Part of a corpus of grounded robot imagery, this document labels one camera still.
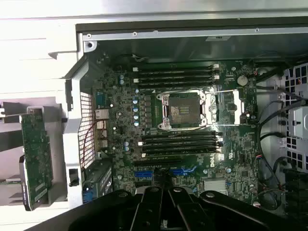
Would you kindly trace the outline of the black RAM slot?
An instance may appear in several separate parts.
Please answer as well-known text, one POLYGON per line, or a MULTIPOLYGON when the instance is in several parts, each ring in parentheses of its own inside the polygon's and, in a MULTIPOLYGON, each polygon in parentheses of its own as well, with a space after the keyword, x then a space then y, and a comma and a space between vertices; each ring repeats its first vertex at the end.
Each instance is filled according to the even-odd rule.
POLYGON ((220 79, 218 74, 214 75, 205 75, 205 74, 174 74, 174 75, 139 75, 138 77, 133 78, 133 82, 141 83, 147 81, 167 81, 167 80, 174 80, 174 81, 184 81, 184 80, 193 80, 197 79, 199 81, 203 80, 216 80, 220 79))
POLYGON ((142 158, 172 155, 188 155, 188 154, 210 154, 220 153, 221 149, 202 149, 202 150, 175 150, 175 151, 159 151, 159 152, 143 152, 142 158))
POLYGON ((184 82, 159 82, 136 83, 140 88, 175 88, 175 87, 203 87, 217 84, 217 81, 184 81, 184 82))
POLYGON ((155 144, 155 143, 172 143, 172 142, 191 142, 191 141, 219 141, 217 137, 177 137, 177 138, 168 138, 168 139, 157 139, 157 140, 148 140, 148 141, 139 141, 138 146, 143 146, 146 144, 155 144))
POLYGON ((212 144, 212 145, 186 145, 186 146, 170 146, 170 147, 143 147, 143 151, 170 151, 170 150, 192 150, 192 149, 207 149, 207 148, 219 148, 223 145, 221 143, 212 144))
POLYGON ((179 134, 158 134, 158 135, 145 135, 142 136, 143 139, 149 139, 149 138, 162 138, 162 137, 177 137, 177 136, 187 136, 187 135, 218 135, 222 136, 223 132, 217 132, 217 131, 186 131, 179 134))
POLYGON ((150 63, 132 67, 132 71, 150 70, 150 69, 180 69, 180 68, 219 68, 218 63, 196 62, 196 63, 150 63))
POLYGON ((218 70, 212 69, 180 69, 180 70, 148 70, 135 72, 139 75, 156 75, 156 74, 196 74, 196 73, 216 73, 218 70))

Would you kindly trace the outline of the black open PC case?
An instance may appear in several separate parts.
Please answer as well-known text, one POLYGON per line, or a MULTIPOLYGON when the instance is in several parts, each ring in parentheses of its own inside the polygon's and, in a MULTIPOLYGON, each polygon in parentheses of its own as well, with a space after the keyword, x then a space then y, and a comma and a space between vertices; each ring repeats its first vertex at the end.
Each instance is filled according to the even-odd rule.
POLYGON ((150 63, 241 61, 256 70, 257 196, 251 205, 286 216, 287 112, 308 106, 285 89, 285 71, 308 63, 308 25, 159 29, 80 33, 78 62, 66 80, 68 121, 63 144, 68 200, 76 207, 114 188, 112 159, 95 147, 92 88, 106 68, 150 63))

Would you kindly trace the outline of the silver rear port block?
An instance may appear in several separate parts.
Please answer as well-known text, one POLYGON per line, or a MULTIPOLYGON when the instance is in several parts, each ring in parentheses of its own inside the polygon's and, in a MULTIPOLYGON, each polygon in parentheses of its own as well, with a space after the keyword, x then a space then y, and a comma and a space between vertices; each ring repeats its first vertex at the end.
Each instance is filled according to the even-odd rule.
POLYGON ((109 119, 108 109, 95 110, 95 144, 98 149, 108 146, 107 120, 109 119))

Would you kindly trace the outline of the green motherboard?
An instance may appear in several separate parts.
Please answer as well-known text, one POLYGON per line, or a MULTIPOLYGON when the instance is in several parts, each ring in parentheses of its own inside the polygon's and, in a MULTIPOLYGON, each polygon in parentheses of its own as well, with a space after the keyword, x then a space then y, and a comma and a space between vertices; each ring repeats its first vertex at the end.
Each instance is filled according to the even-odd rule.
MULTIPOLYGON (((199 87, 175 87, 175 88, 140 88, 133 82, 135 74, 133 66, 123 67, 121 65, 106 68, 103 75, 95 82, 92 88, 94 118, 96 109, 108 109, 106 148, 97 149, 100 154, 105 154, 112 159, 114 188, 123 189, 135 193, 138 188, 151 186, 151 178, 134 177, 135 171, 163 170, 175 168, 189 169, 197 166, 193 173, 186 176, 174 176, 172 182, 175 186, 186 187, 195 195, 204 192, 205 180, 225 180, 228 196, 253 203, 257 196, 257 167, 253 161, 257 157, 257 96, 256 96, 256 70, 251 65, 241 61, 213 61, 207 63, 218 63, 216 73, 203 73, 205 75, 218 74, 220 79, 212 86, 199 87), (240 86, 237 78, 245 75, 248 78, 246 86, 240 86), (217 137, 219 141, 191 141, 155 143, 138 146, 139 141, 168 139, 177 137, 162 137, 143 139, 145 135, 179 134, 188 130, 165 131, 157 127, 161 123, 162 107, 161 101, 156 96, 165 91, 198 89, 205 93, 224 90, 238 90, 240 99, 244 102, 245 114, 241 116, 241 124, 238 126, 208 125, 206 127, 189 131, 217 131, 223 132, 218 135, 187 135, 177 137, 217 137), (220 153, 210 154, 188 154, 142 158, 143 147, 170 147, 186 145, 212 145, 221 143, 223 146, 220 153), (181 163, 173 165, 156 166, 134 166, 134 161, 156 160, 156 159, 182 159, 181 163)), ((210 69, 203 68, 180 68, 180 69, 210 69)))

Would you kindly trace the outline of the perforated metal disk bay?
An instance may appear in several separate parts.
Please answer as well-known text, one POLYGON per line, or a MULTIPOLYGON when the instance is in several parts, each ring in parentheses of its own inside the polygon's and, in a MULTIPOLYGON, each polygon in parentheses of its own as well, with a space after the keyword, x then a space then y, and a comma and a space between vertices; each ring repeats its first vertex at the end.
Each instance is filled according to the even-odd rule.
MULTIPOLYGON (((308 63, 285 71, 285 89, 308 99, 308 63)), ((297 168, 308 173, 308 106, 287 112, 287 156, 297 168)))

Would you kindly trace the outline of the silver chipset heatsink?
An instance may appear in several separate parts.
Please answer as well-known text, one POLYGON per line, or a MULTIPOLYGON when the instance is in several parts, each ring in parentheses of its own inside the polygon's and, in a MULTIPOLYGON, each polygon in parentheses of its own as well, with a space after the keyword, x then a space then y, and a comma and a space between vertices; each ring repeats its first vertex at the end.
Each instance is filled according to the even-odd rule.
POLYGON ((228 195, 227 184, 225 180, 205 180, 205 191, 216 191, 224 195, 228 195))

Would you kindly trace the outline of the black expansion slot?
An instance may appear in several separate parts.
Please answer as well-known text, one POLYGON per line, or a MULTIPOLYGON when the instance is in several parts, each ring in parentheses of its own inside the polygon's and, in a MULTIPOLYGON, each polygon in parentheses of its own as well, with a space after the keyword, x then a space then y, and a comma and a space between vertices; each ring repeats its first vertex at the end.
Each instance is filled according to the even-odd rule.
POLYGON ((182 159, 156 159, 156 160, 144 160, 144 161, 134 161, 134 166, 156 166, 156 165, 173 165, 181 163, 182 159))

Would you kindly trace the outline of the metal socket cover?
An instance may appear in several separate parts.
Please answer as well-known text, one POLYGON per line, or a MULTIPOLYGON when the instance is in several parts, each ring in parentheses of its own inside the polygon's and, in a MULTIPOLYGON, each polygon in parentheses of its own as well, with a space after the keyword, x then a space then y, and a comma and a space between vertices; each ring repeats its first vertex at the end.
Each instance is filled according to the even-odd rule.
POLYGON ((204 115, 208 125, 238 126, 245 114, 238 90, 209 92, 205 95, 204 115))

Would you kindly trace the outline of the long blue expansion slot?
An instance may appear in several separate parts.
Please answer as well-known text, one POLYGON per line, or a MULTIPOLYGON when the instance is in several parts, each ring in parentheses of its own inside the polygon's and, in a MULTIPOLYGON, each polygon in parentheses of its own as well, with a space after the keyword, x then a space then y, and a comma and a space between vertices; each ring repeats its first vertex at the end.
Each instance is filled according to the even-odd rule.
MULTIPOLYGON (((189 173, 193 173, 196 170, 197 166, 193 166, 192 168, 185 169, 183 167, 181 168, 175 168, 175 169, 170 169, 168 172, 172 176, 186 176, 189 173)), ((134 177, 137 178, 151 178, 154 175, 153 170, 142 170, 142 171, 135 171, 134 172, 134 177)))

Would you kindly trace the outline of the grey parts rack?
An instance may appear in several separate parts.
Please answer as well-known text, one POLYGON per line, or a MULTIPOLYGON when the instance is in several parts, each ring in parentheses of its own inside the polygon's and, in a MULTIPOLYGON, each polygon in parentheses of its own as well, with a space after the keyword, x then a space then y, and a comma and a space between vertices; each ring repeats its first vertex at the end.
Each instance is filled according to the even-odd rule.
POLYGON ((19 159, 23 155, 21 125, 18 114, 28 107, 44 112, 45 130, 50 138, 52 188, 42 206, 65 201, 67 197, 66 172, 63 151, 63 111, 54 97, 0 99, 0 182, 19 178, 19 159))

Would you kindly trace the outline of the CPU socket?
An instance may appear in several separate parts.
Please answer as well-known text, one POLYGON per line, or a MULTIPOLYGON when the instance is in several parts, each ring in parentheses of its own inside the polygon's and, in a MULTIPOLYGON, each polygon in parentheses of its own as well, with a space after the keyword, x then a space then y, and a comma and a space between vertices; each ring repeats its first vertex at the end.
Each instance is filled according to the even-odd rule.
POLYGON ((156 96, 161 101, 162 121, 157 125, 165 131, 193 130, 207 126, 205 93, 198 89, 165 91, 156 96))

